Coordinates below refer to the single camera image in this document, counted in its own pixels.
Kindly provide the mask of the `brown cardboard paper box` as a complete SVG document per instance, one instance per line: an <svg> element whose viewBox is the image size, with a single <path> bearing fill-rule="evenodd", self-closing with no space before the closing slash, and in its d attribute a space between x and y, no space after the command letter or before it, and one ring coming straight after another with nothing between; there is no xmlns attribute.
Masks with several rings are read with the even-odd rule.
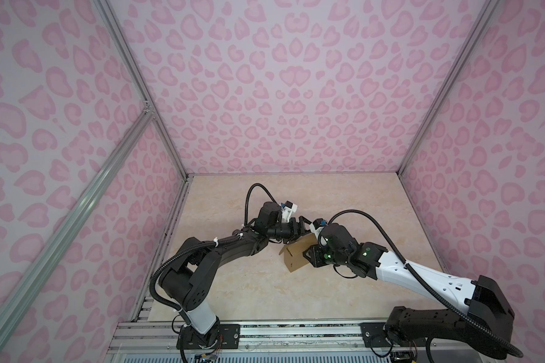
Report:
<svg viewBox="0 0 545 363"><path fill-rule="evenodd" d="M304 237L300 237L298 240L283 246L279 255L282 257L286 269L292 273L309 264L308 260L304 257L304 252L316 244L317 240L315 235L309 233Z"/></svg>

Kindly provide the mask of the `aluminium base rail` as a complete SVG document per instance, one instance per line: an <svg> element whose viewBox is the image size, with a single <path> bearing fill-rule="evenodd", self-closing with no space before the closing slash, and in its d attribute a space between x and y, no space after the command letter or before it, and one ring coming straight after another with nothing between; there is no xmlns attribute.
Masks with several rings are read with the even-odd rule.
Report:
<svg viewBox="0 0 545 363"><path fill-rule="evenodd" d="M381 337L382 319L228 322L218 349L180 350L177 322L122 323L105 362L488 362L465 343Z"/></svg>

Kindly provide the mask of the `aluminium diagonal left wall bar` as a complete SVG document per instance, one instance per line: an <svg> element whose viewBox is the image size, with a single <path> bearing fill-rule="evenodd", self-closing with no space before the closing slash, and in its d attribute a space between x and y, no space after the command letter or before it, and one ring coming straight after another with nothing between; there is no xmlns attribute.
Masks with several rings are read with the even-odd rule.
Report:
<svg viewBox="0 0 545 363"><path fill-rule="evenodd" d="M46 242L38 257L0 306L0 352L16 331L45 283L66 254L92 211L104 196L127 157L154 119L154 112L142 112L99 172L87 186L74 208Z"/></svg>

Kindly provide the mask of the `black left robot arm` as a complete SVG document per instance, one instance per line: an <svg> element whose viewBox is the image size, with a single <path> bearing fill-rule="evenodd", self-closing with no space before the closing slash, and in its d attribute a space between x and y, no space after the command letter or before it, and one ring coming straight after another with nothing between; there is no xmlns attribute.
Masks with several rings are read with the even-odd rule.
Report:
<svg viewBox="0 0 545 363"><path fill-rule="evenodd" d="M270 243L290 244L310 234L311 221L295 217L289 202L263 204L252 220L229 237L198 240L190 237L175 255L151 275L148 290L158 303L180 313L196 334L210 335L219 319L206 302L218 269L240 258L251 257Z"/></svg>

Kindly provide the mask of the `aluminium back right corner post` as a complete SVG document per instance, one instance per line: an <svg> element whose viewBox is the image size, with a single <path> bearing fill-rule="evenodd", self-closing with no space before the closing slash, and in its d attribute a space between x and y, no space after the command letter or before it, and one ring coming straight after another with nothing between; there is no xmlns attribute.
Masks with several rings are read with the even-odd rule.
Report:
<svg viewBox="0 0 545 363"><path fill-rule="evenodd" d="M479 12L474 24L471 26L471 29L469 30L460 51L458 51L448 74L441 84L438 93L434 97L431 107L428 109L422 124L418 128L418 131L410 143L408 151L397 170L399 179L402 179L404 175L408 173L410 164L414 157L418 154L419 147L425 140L426 134L436 121L436 118L441 112L445 101L448 99L448 96L451 94L454 86L457 84L461 73L469 62L469 59L472 57L478 45L484 38L484 35L487 33L488 28L499 12L502 4L503 1L500 0L487 0L484 2L481 11Z"/></svg>

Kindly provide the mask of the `aluminium corner post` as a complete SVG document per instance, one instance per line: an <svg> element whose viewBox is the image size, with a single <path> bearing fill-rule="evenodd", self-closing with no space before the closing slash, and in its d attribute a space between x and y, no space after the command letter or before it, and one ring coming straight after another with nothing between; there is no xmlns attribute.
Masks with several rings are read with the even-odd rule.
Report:
<svg viewBox="0 0 545 363"><path fill-rule="evenodd" d="M428 109L422 124L418 128L418 131L410 143L408 151L397 170L399 179L402 179L404 175L408 173L410 164L414 157L418 154L419 147L425 140L426 134L436 121L436 118L441 112L445 101L448 99L448 96L451 94L454 86L457 84L461 73L469 62L469 59L472 57L478 45L484 38L484 35L487 33L488 28L499 12L502 4L503 1L500 0L487 0L484 2L481 11L479 12L474 24L471 26L471 29L469 30L460 51L458 51L448 74L441 84L438 93L434 97L431 107Z"/></svg>
<svg viewBox="0 0 545 363"><path fill-rule="evenodd" d="M159 133L160 140L162 140L164 146L167 149L167 154L172 160L174 166L177 168L177 172L182 180L187 181L189 178L186 172L183 162L177 153L177 149L171 139L168 129L164 123L159 110L156 107L154 99L151 95L150 89L143 77L142 71L137 64L136 57L134 56L132 49L127 41L127 37L121 27L121 24L117 18L117 15L113 9L110 1L107 0L95 0L92 1L96 7L101 20L103 21L107 31L110 34L110 38L114 43L122 61L125 64L127 73L133 82L139 96L145 105L145 110L151 114L152 122Z"/></svg>

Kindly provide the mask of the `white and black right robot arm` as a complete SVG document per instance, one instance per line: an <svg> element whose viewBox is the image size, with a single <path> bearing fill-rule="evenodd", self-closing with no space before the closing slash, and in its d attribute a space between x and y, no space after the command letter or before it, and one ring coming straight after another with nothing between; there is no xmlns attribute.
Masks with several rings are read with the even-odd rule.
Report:
<svg viewBox="0 0 545 363"><path fill-rule="evenodd" d="M422 338L455 340L498 360L523 356L511 342L514 310L492 278L460 278L404 260L392 248L361 244L343 225L323 219L311 223L310 231L317 242L303 255L314 267L345 266L359 278L396 284L443 306L430 310L393 308L383 328L392 343Z"/></svg>

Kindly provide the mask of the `aluminium back left corner post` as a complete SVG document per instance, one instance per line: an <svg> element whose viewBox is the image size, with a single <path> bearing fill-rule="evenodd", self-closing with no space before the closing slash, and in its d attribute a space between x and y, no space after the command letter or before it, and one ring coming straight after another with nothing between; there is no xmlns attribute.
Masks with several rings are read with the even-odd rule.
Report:
<svg viewBox="0 0 545 363"><path fill-rule="evenodd" d="M142 71L137 64L136 57L134 56L132 49L127 41L127 37L121 27L121 24L117 18L117 15L113 9L110 1L107 0L95 0L92 1L96 7L101 20L103 21L107 31L110 34L110 38L114 43L122 61L125 64L127 73L133 82L139 96L145 105L145 110L151 114L152 122L159 133L160 140L162 140L164 146L167 149L167 154L172 160L174 166L177 168L177 172L182 180L187 181L189 178L186 172L183 162L177 153L177 149L171 139L168 129L164 123L159 110L156 107L154 99L151 95L150 89L143 77Z"/></svg>

